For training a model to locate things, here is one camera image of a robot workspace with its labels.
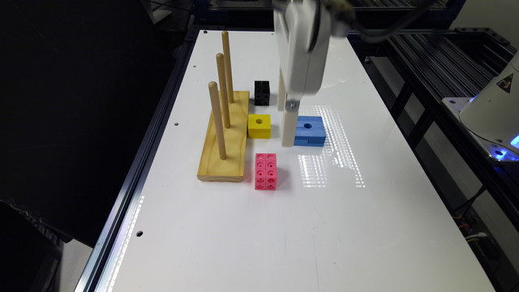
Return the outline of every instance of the black cable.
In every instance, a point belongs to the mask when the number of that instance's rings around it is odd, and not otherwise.
[[[461,219],[460,221],[463,221],[463,219],[465,218],[465,215],[467,214],[467,212],[469,212],[469,209],[470,207],[472,207],[472,204],[474,203],[474,201],[483,193],[485,192],[487,189],[485,188],[485,186],[481,186],[481,188],[479,189],[479,191],[476,193],[476,195],[474,195],[472,198],[470,198],[470,202],[468,203],[468,206],[467,206],[467,209],[463,212],[463,215],[461,215]]]
[[[497,273],[497,270],[499,270],[500,267],[501,267],[501,262],[500,262],[498,259],[496,259],[496,260],[497,260],[497,268],[495,268],[495,270],[494,270],[494,272],[493,272],[494,276],[495,276],[495,274]]]
[[[368,32],[362,24],[356,20],[351,22],[351,27],[356,29],[360,33],[360,38],[368,43],[377,43],[385,41],[388,37],[393,35],[395,32],[405,28],[407,25],[415,21],[423,12],[425,12],[430,6],[432,6],[437,0],[425,0],[420,5],[416,6],[412,11],[407,13],[404,17],[396,21],[391,27],[381,33]]]
[[[319,27],[321,25],[321,1],[315,0],[315,16],[314,16],[314,27],[311,33],[310,46],[308,52],[313,52],[315,45],[317,44],[317,38],[319,37]]]
[[[465,203],[463,203],[463,204],[459,205],[457,208],[455,208],[454,212],[456,213],[456,212],[460,211],[466,205],[470,204],[471,201],[476,200],[482,194],[482,192],[480,193],[479,191],[476,193],[476,195],[474,195],[472,198],[468,199]]]
[[[166,6],[166,7],[169,7],[169,8],[179,9],[179,10],[181,10],[181,11],[187,11],[187,12],[193,14],[193,11],[190,11],[190,10],[188,10],[188,9],[184,9],[184,8],[180,8],[180,7],[176,7],[176,6],[167,5],[167,4],[166,4],[167,2],[165,2],[165,3],[160,3],[160,2],[155,2],[155,1],[152,1],[152,0],[145,0],[145,1],[148,1],[148,2],[150,2],[150,3],[154,3],[154,4],[158,4],[158,5],[161,5],[161,6]]]
[[[512,291],[514,291],[514,290],[515,290],[515,289],[517,288],[517,286],[519,286],[519,282],[518,282],[518,283],[517,283],[517,284],[516,284],[516,285],[515,285],[514,287],[512,287],[512,289],[510,289],[510,291],[509,291],[509,292],[512,292]]]

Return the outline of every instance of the white table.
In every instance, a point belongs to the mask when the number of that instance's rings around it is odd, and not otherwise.
[[[229,36],[234,89],[270,81],[271,105],[250,114],[271,114],[272,138],[247,141],[244,182],[196,178],[222,51],[221,32],[200,33],[106,290],[493,291],[347,40],[302,100],[324,147],[282,148],[275,37]],[[254,190],[257,152],[277,154],[277,191]]]

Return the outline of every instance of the pink block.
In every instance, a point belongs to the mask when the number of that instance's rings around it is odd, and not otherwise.
[[[256,153],[255,189],[275,191],[277,188],[277,157],[274,153]]]

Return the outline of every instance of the metal frame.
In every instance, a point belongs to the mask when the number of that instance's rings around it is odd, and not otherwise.
[[[453,36],[455,32],[444,34]],[[435,37],[430,36],[429,41],[434,41]],[[425,112],[418,120],[415,128],[407,137],[411,148],[415,148],[423,135],[427,132],[432,122],[436,122],[440,130],[448,137],[455,149],[460,153],[467,165],[474,171],[474,174],[491,193],[494,200],[503,209],[508,219],[519,230],[519,175],[517,171],[510,171],[508,167],[494,165],[488,159],[488,155],[472,139],[470,133],[449,113],[441,98],[446,92],[451,92],[454,96],[473,97],[488,81],[493,77],[491,74],[482,70],[470,58],[451,42],[438,42],[442,49],[452,52],[451,60],[443,60],[434,54],[426,37],[411,37],[401,34],[392,37],[384,44],[385,52],[389,60],[395,66],[399,74],[410,85],[412,92],[425,108]],[[513,50],[502,48],[502,53],[508,54],[510,59]],[[463,84],[458,75],[457,68],[449,67],[451,71],[445,72],[446,78],[451,78],[449,83],[445,83],[436,73],[435,67],[442,62],[459,62],[465,72],[465,76],[470,76],[472,80]],[[408,92],[403,92],[395,102],[397,112],[402,105],[405,106]]]
[[[120,248],[120,245],[122,245],[120,238],[118,238],[118,233],[122,226],[130,224],[127,215],[132,214],[137,207],[140,190],[144,185],[153,162],[168,121],[169,113],[173,109],[196,36],[198,36],[198,31],[199,28],[194,28],[187,33],[186,42],[178,52],[178,60],[175,63],[173,73],[168,80],[165,91],[146,131],[143,142],[139,147],[139,151],[128,171],[127,178],[112,207],[105,227],[101,231],[96,246],[93,248],[92,254],[75,288],[76,292],[95,291],[98,286],[104,285],[105,283],[100,283],[103,272],[111,270],[115,265],[114,262],[109,262],[109,256],[114,248]]]
[[[369,29],[387,28],[414,9],[408,0],[386,0],[391,6],[374,0],[351,1],[357,20]],[[409,28],[447,29],[456,19],[466,0],[443,0],[444,7],[432,7]],[[209,0],[195,0],[197,24],[225,25],[236,28],[273,29],[272,8],[215,7]]]

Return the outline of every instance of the wooden peg board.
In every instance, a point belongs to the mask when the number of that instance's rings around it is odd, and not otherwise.
[[[245,170],[245,147],[247,142],[247,115],[249,92],[234,92],[234,103],[229,104],[230,128],[224,128],[227,158],[218,154],[217,135],[211,113],[204,150],[200,158],[197,178],[203,182],[243,181]]]

